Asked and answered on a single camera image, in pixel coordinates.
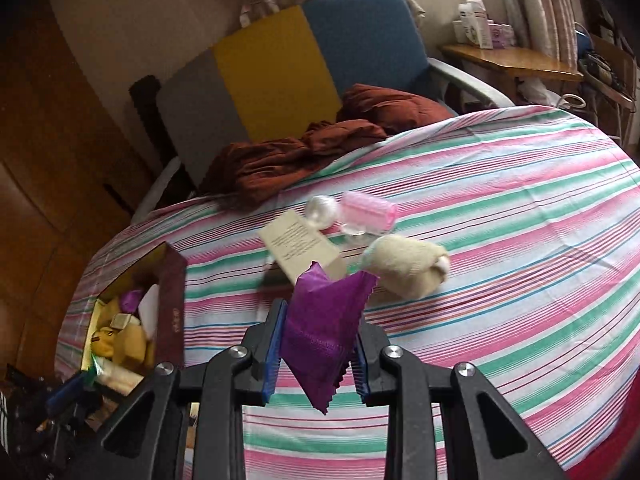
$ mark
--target chair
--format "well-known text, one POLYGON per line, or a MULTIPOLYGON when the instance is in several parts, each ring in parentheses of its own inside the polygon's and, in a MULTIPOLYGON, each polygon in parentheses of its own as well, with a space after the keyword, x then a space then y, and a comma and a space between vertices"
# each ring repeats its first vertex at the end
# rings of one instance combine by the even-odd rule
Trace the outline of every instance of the chair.
MULTIPOLYGON (((130 93, 162 162, 178 156, 197 186, 230 142, 299 137, 311 122, 334 121, 340 96, 355 83, 442 102, 436 77, 487 107, 513 106, 486 83, 428 57, 405 0, 309 0, 227 36, 162 88, 147 77, 130 93)), ((162 189, 153 192, 136 221, 162 189)))

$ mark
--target wooden desk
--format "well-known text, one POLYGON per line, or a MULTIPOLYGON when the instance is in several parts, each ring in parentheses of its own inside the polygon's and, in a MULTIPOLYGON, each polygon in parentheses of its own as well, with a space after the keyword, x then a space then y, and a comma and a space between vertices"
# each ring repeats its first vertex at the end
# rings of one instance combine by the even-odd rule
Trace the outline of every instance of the wooden desk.
POLYGON ((447 57, 463 59, 510 77, 539 77, 559 81, 582 81, 582 74, 565 63, 528 48, 483 50, 471 45, 441 46, 447 57))

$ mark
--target striped tablecloth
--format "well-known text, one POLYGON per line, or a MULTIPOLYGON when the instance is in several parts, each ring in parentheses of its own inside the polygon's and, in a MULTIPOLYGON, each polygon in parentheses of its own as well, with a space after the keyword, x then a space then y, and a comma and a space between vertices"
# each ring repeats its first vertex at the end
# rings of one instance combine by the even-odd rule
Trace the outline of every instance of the striped tablecloth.
MULTIPOLYGON (((399 204, 395 232, 444 245, 451 275, 424 300, 376 290, 366 309, 392 342, 450 367, 467 360, 565 468, 612 430, 640 362, 640 170, 594 126, 560 110, 487 110, 350 153, 247 216, 201 198, 117 235, 86 269, 56 367, 70 374, 92 302, 161 241, 188 260, 187 364, 238 343, 291 286, 257 229, 315 194, 357 189, 399 204)), ((363 248, 328 237, 351 270, 363 248)), ((446 476, 436 415, 438 469, 446 476)), ((245 408, 248 478, 382 478, 386 409, 366 408, 350 373, 327 416, 283 364, 266 408, 245 408)))

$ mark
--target open box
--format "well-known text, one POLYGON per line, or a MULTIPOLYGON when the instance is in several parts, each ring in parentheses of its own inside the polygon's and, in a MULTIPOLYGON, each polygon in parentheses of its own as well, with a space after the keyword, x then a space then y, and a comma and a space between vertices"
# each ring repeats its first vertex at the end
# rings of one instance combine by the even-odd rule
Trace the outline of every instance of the open box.
MULTIPOLYGON (((91 339, 102 308, 124 292, 137 287, 146 291, 156 283, 159 286, 158 328, 152 362, 155 365, 169 361, 182 368, 184 366, 183 320, 186 267, 186 260, 169 244, 162 243, 115 278, 95 301, 82 352, 82 370, 88 370, 92 365, 91 339)), ((142 380, 140 368, 126 370, 105 358, 100 358, 99 361, 104 365, 109 376, 105 378, 105 384, 121 394, 127 395, 142 380)))

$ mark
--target sofa backrest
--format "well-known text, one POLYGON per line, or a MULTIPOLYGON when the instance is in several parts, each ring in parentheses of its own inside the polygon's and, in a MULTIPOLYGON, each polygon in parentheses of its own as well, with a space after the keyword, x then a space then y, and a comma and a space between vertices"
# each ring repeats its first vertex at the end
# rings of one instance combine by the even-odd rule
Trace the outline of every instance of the sofa backrest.
POLYGON ((335 121, 355 83, 410 91, 428 67, 405 0, 310 0, 252 23, 179 70, 156 102, 199 184, 223 146, 335 121))

